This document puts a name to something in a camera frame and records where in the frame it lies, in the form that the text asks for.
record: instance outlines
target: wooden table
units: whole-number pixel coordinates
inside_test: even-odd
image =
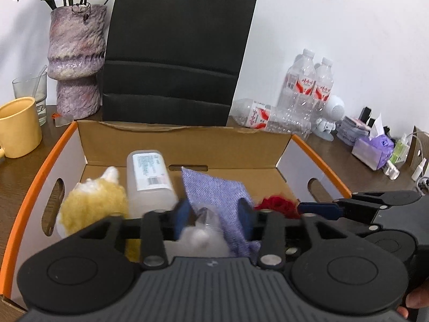
[[[42,126],[43,140],[32,153],[19,159],[6,159],[0,163],[0,259],[3,261],[4,250],[15,217],[22,200],[31,185],[37,171],[50,153],[59,137],[66,129],[55,127],[51,115],[54,106],[48,106],[48,121]],[[99,120],[100,113],[91,119]],[[354,191],[389,191],[412,189],[414,182],[410,172],[402,170],[395,181],[391,181],[381,171],[373,172],[350,152],[351,148],[334,139],[326,142],[315,135],[310,135],[307,143],[325,160],[342,181]],[[0,321],[13,322],[21,315],[15,309],[0,303]]]
[[[336,136],[328,142],[310,134],[307,144],[327,163],[351,192],[412,190],[415,182],[408,165],[400,168],[396,180],[390,180],[382,170],[373,171],[351,154],[352,148]]]

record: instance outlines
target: red cloth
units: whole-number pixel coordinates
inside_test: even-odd
[[[256,210],[273,210],[283,214],[288,219],[300,219],[297,206],[291,200],[282,196],[271,196],[264,198],[262,202],[255,207]]]

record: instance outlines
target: white robot figurine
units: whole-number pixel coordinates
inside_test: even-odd
[[[334,140],[331,131],[336,129],[336,122],[344,117],[344,102],[336,95],[329,96],[325,107],[322,110],[322,117],[315,122],[312,132],[328,141]]]

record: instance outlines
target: textured ceramic vase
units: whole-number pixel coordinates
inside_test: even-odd
[[[106,6],[74,5],[51,12],[48,76],[58,80],[57,111],[75,120],[100,106],[96,73],[104,65]]]

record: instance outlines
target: drinking glass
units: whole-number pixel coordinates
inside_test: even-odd
[[[36,109],[40,125],[46,122],[47,77],[47,72],[44,72],[41,76],[38,76],[38,73],[31,73],[12,81],[15,98],[34,97],[36,99]]]

